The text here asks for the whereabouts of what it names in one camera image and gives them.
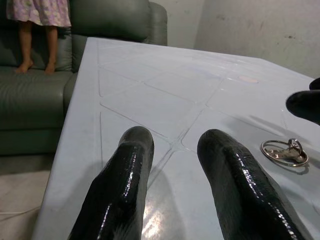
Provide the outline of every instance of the white table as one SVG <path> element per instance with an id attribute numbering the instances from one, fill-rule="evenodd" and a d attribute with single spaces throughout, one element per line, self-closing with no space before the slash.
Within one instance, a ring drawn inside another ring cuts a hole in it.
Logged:
<path id="1" fill-rule="evenodd" d="M 89 38 L 33 239 L 67 239 L 91 181 L 137 125 L 155 143 L 143 240 L 223 239 L 196 155 L 208 129 L 249 148 L 320 239 L 320 127 L 285 106 L 311 81 L 257 58 Z M 281 168 L 260 152 L 263 141 L 293 137 L 308 168 Z"/>

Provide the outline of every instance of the white tile floor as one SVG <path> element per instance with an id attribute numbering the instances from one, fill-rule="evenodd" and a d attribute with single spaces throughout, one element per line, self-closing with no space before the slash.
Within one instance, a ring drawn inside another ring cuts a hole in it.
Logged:
<path id="1" fill-rule="evenodd" d="M 53 159 L 53 155 L 0 157 L 0 240 L 31 239 Z M 1 214 L 27 210 L 31 211 Z"/>

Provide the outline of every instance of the pink floral dress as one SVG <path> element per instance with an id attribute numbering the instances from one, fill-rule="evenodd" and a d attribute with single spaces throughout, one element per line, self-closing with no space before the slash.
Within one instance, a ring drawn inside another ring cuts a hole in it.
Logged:
<path id="1" fill-rule="evenodd" d="M 7 0 L 10 20 L 31 21 L 41 26 L 70 27 L 68 0 Z"/>

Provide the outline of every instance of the child's foot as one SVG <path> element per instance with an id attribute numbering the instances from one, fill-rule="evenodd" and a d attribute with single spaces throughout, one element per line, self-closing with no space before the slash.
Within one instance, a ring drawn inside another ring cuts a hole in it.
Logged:
<path id="1" fill-rule="evenodd" d="M 46 66 L 44 73 L 51 75 L 55 72 L 56 66 L 54 63 L 49 62 L 48 65 Z"/>
<path id="2" fill-rule="evenodd" d="M 25 74 L 29 68 L 32 67 L 34 62 L 30 59 L 29 61 L 24 61 L 16 70 L 17 74 Z"/>

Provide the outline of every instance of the black glove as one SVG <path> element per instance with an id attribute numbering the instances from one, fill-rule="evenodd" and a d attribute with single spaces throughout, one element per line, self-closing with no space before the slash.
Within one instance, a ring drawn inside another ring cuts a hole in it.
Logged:
<path id="1" fill-rule="evenodd" d="M 309 89 L 292 94 L 286 100 L 286 108 L 293 115 L 320 125 L 320 78 L 311 82 Z"/>

